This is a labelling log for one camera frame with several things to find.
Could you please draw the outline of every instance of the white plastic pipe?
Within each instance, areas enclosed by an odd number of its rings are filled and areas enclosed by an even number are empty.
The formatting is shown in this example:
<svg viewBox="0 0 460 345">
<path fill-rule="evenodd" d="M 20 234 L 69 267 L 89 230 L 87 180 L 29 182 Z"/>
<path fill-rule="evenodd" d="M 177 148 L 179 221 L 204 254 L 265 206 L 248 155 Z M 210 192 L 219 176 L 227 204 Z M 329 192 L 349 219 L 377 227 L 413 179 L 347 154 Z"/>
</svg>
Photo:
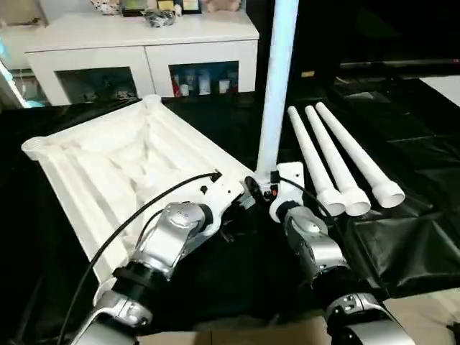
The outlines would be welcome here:
<svg viewBox="0 0 460 345">
<path fill-rule="evenodd" d="M 372 187 L 372 193 L 384 208 L 392 208 L 401 204 L 405 194 L 400 186 L 391 181 L 363 150 L 361 145 L 353 138 L 336 117 L 326 108 L 323 103 L 316 104 L 316 110 L 327 123 L 331 131 L 340 141 L 349 156 Z"/>
<path fill-rule="evenodd" d="M 270 173 L 277 169 L 278 147 L 280 145 L 282 118 L 285 112 L 298 5 L 299 0 L 276 0 L 275 3 L 264 116 L 256 171 L 256 180 L 262 185 L 270 186 Z"/>
<path fill-rule="evenodd" d="M 308 135 L 307 129 L 300 119 L 297 109 L 290 106 L 287 110 L 294 127 L 295 136 L 299 141 L 308 172 L 315 186 L 318 200 L 327 208 L 332 216 L 338 216 L 345 210 L 345 202 L 342 194 L 335 189 L 326 171 L 316 148 Z"/>
<path fill-rule="evenodd" d="M 312 106 L 307 106 L 305 112 L 336 181 L 337 188 L 345 199 L 346 214 L 349 216 L 366 214 L 371 209 L 371 202 L 366 193 L 358 187 L 315 109 Z"/>
</svg>

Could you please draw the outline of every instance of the black plastic sheet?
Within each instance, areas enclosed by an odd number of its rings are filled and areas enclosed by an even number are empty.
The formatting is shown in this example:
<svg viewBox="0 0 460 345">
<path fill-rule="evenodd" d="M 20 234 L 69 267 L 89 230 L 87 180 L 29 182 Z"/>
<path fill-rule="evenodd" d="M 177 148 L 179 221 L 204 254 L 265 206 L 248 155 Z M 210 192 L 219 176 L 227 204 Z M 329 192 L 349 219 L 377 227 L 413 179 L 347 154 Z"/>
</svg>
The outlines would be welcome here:
<svg viewBox="0 0 460 345">
<path fill-rule="evenodd" d="M 351 266 L 368 279 L 382 298 L 460 286 L 460 110 L 420 81 L 298 88 L 287 105 L 303 107 L 324 101 L 382 169 L 407 194 L 401 206 L 386 210 L 372 201 L 372 211 L 359 218 L 339 217 L 331 231 Z M 251 169 L 257 163 L 263 104 L 249 96 L 200 97 L 165 102 L 216 144 Z M 20 151 L 33 136 L 48 135 L 113 111 L 126 103 L 2 114 L 4 153 L 1 194 L 17 229 L 7 231 L 3 262 L 8 263 L 6 295 L 25 308 L 41 281 L 26 338 L 57 334 L 77 281 L 88 261 L 40 168 Z M 370 187 L 346 158 L 358 184 Z M 303 161 L 288 119 L 279 161 Z M 306 181 L 312 189 L 311 182 Z M 27 209 L 28 218 L 23 217 Z M 28 241 L 23 247 L 23 238 Z M 280 227 L 265 210 L 242 214 L 181 262 L 165 313 L 152 331 L 187 330 L 216 318 L 247 315 L 292 320 L 315 308 L 315 301 Z M 75 329 L 91 307 L 95 280 L 89 282 L 75 311 Z M 15 313 L 3 334 L 13 336 Z"/>
</svg>

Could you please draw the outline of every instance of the black tablecloth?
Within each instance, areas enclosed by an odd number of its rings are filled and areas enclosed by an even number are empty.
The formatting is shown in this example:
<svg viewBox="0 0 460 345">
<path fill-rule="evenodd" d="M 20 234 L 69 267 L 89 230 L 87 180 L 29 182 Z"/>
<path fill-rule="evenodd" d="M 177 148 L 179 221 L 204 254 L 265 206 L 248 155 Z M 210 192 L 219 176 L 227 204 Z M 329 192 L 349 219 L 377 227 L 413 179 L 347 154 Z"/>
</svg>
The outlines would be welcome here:
<svg viewBox="0 0 460 345">
<path fill-rule="evenodd" d="M 297 90 L 288 105 L 299 110 L 325 101 L 383 170 L 403 187 L 407 200 L 392 210 L 372 200 L 372 212 L 339 217 L 333 236 L 352 267 L 385 297 L 453 288 L 460 283 L 460 110 L 420 81 L 353 84 L 328 90 Z M 255 169 L 262 103 L 251 96 L 203 97 L 165 102 L 229 154 Z M 87 259 L 44 174 L 20 152 L 20 144 L 125 106 L 84 104 L 3 113 L 6 294 L 18 308 L 4 324 L 12 337 L 23 314 L 25 335 L 55 336 Z M 289 121 L 280 162 L 302 160 Z M 372 196 L 352 162 L 349 167 Z M 277 225 L 262 209 L 238 215 L 179 266 L 168 308 L 154 330 L 189 329 L 197 322 L 236 315 L 289 320 L 315 308 L 298 263 Z M 76 327 L 91 307 L 96 286 L 88 282 L 75 312 Z"/>
</svg>

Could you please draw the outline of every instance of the black cable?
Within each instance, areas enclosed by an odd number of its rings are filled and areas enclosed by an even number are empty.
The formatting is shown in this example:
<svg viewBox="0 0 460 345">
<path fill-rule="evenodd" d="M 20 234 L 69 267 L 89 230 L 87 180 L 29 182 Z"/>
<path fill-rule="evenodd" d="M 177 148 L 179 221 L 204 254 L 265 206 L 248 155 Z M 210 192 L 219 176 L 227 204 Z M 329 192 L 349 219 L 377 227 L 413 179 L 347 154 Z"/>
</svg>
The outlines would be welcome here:
<svg viewBox="0 0 460 345">
<path fill-rule="evenodd" d="M 143 207 L 141 207 L 139 210 L 134 212 L 134 214 L 132 216 L 130 216 L 122 225 L 120 225 L 119 228 L 117 230 L 115 230 L 112 235 L 110 235 L 110 237 L 102 244 L 101 248 L 99 248 L 99 250 L 96 252 L 96 254 L 94 255 L 93 259 L 90 261 L 89 266 L 86 268 L 86 271 L 83 273 L 83 276 L 80 279 L 80 282 L 78 283 L 77 290 L 73 294 L 72 300 L 70 302 L 69 309 L 68 309 L 67 314 L 65 315 L 65 318 L 64 318 L 64 323 L 63 323 L 63 325 L 62 325 L 62 327 L 60 329 L 59 338 L 57 338 L 57 345 L 61 345 L 61 343 L 63 341 L 64 334 L 65 334 L 65 329 L 66 329 L 68 321 L 70 319 L 70 314 L 72 313 L 72 309 L 73 309 L 73 307 L 75 305 L 75 302 L 77 301 L 78 295 L 80 295 L 81 289 L 83 288 L 83 284 L 84 284 L 86 278 L 89 276 L 89 274 L 91 273 L 91 270 L 93 269 L 94 265 L 97 263 L 99 258 L 104 253 L 104 250 L 106 250 L 106 248 L 110 245 L 110 243 L 112 243 L 112 241 L 118 235 L 120 235 L 120 233 L 128 225 L 130 225 L 130 223 L 133 222 L 133 220 L 135 220 L 135 218 L 137 218 L 142 212 L 144 212 L 151 205 L 153 205 L 154 203 L 158 202 L 160 199 L 164 198 L 165 196 L 167 196 L 168 194 L 170 194 L 174 190 L 176 190 L 176 189 L 178 189 L 178 188 L 180 188 L 180 187 L 182 187 L 184 185 L 187 185 L 188 183 L 191 183 L 191 182 L 193 182 L 195 180 L 200 180 L 201 178 L 218 178 L 219 175 L 220 175 L 219 172 L 212 172 L 212 173 L 208 173 L 208 174 L 197 175 L 197 176 L 189 178 L 189 179 L 187 179 L 187 180 L 185 180 L 185 181 L 183 181 L 181 183 L 178 183 L 174 187 L 171 187 L 170 189 L 168 189 L 165 192 L 159 194 L 156 198 L 153 198 L 151 201 L 149 201 L 148 203 L 143 205 Z"/>
<path fill-rule="evenodd" d="M 316 205 L 318 205 L 318 207 L 322 210 L 322 212 L 324 212 L 324 214 L 329 219 L 329 221 L 336 227 L 337 231 L 339 230 L 339 226 L 337 225 L 335 219 L 331 215 L 331 212 L 329 212 L 328 209 L 322 203 L 320 203 L 319 200 L 312 193 L 310 193 L 308 190 L 306 190 L 301 185 L 298 185 L 294 181 L 288 180 L 287 178 L 284 178 L 283 176 L 280 176 L 280 181 L 289 183 L 290 185 L 293 185 L 294 187 L 303 191 L 306 196 L 308 196 L 311 200 L 315 201 Z"/>
<path fill-rule="evenodd" d="M 155 214 L 149 218 L 149 220 L 147 221 L 147 223 L 146 223 L 146 224 L 144 225 L 144 227 L 142 228 L 141 233 L 139 234 L 139 238 L 137 239 L 136 247 L 135 247 L 135 248 L 137 248 L 137 247 L 140 245 L 142 239 L 144 238 L 144 234 L 145 234 L 145 232 L 146 232 L 146 230 L 147 230 L 147 227 L 148 227 L 148 226 L 150 225 L 150 223 L 152 223 L 152 221 L 153 221 L 160 213 L 162 213 L 162 212 L 163 212 L 163 210 L 159 210 L 159 211 L 155 212 Z"/>
</svg>

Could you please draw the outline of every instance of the cable connector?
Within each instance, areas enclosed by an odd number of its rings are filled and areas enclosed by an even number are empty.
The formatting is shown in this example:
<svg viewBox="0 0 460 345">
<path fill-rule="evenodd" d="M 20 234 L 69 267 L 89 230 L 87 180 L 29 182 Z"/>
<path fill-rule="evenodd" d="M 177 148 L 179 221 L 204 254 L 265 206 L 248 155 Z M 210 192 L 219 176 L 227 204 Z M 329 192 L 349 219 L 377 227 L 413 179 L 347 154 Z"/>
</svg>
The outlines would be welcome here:
<svg viewBox="0 0 460 345">
<path fill-rule="evenodd" d="M 278 170 L 272 171 L 270 173 L 270 183 L 280 183 L 281 182 L 281 176 L 280 172 Z"/>
<path fill-rule="evenodd" d="M 222 174 L 216 170 L 216 172 L 210 177 L 211 181 L 216 182 Z"/>
</svg>

